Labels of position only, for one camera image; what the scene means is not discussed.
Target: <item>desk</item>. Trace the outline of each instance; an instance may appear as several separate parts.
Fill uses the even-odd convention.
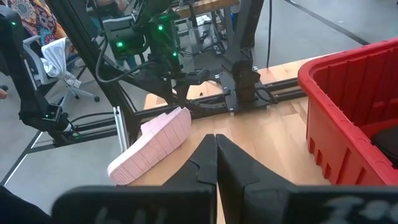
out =
[[[223,9],[239,4],[239,0],[201,0],[195,2],[193,11],[196,15],[211,12],[217,9]],[[189,6],[176,7],[175,12],[181,16],[181,18],[187,18],[191,16]]]
[[[269,83],[297,76],[307,62],[301,60],[259,70],[261,81]],[[188,98],[221,93],[216,83],[192,86]],[[163,106],[163,99],[149,94],[145,109]],[[159,162],[131,185],[161,185],[191,156],[206,134],[224,134],[253,158],[297,185],[327,185],[313,156],[307,150],[305,130],[308,99],[301,98],[272,105],[268,110],[254,110],[230,116],[221,114],[192,122],[192,133],[181,147]],[[218,197],[218,223],[224,223]]]

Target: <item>pink slipper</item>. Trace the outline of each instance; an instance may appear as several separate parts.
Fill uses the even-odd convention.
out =
[[[142,136],[108,166],[108,175],[118,185],[127,185],[145,174],[178,148],[191,130],[188,109],[176,108],[141,126]]]

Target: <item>gray floor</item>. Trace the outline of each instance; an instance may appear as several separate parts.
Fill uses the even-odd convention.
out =
[[[398,34],[398,6],[396,0],[296,0],[311,11],[354,32],[368,42],[388,39]],[[358,47],[347,36],[322,24],[291,4],[274,1],[271,65],[309,57],[330,54]],[[264,3],[256,33],[255,65],[265,67],[267,52],[268,3]],[[211,66],[205,56],[195,59],[195,64]],[[83,79],[91,75],[86,72]],[[32,139],[36,130],[18,120],[19,97],[4,75],[0,83],[10,87],[9,98],[0,101],[0,178],[3,178],[14,161]],[[142,109],[146,93],[133,86],[122,84],[138,108]],[[81,98],[73,100],[68,111],[72,118],[88,113],[111,111],[107,99],[96,83],[86,90],[101,97],[101,102]],[[115,137],[62,147],[28,155],[14,173],[6,187],[22,198],[50,212],[53,201],[62,192],[79,185],[111,184],[106,167],[119,152]]]

